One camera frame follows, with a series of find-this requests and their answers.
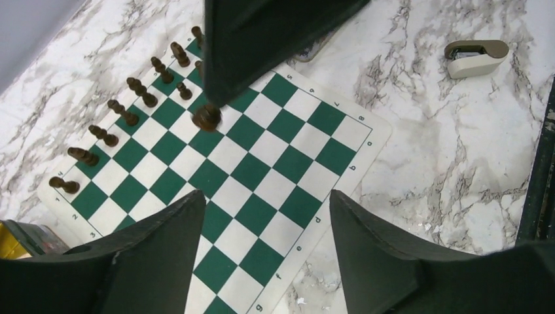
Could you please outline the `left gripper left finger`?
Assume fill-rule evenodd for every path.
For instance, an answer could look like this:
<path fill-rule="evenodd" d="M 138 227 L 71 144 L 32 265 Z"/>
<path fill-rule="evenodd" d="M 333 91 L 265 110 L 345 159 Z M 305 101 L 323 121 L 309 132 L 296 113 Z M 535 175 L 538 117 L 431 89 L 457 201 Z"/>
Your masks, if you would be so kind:
<path fill-rule="evenodd" d="M 206 210 L 194 190 L 63 254 L 1 261 L 2 313 L 183 313 Z"/>

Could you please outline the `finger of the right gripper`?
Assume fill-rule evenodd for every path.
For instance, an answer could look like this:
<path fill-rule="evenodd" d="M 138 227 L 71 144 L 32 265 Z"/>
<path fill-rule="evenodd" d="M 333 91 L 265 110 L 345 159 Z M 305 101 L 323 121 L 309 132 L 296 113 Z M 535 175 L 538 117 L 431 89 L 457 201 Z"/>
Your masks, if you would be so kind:
<path fill-rule="evenodd" d="M 205 1 L 203 83 L 228 104 L 281 62 L 340 27 L 368 1 Z"/>

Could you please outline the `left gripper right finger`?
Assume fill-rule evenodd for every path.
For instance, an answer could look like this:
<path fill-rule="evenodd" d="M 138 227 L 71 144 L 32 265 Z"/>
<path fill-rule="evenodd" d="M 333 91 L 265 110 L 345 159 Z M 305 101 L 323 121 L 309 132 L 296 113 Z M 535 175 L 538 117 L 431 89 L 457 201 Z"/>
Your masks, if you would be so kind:
<path fill-rule="evenodd" d="M 349 313 L 553 313 L 554 242 L 475 255 L 426 241 L 333 190 Z"/>

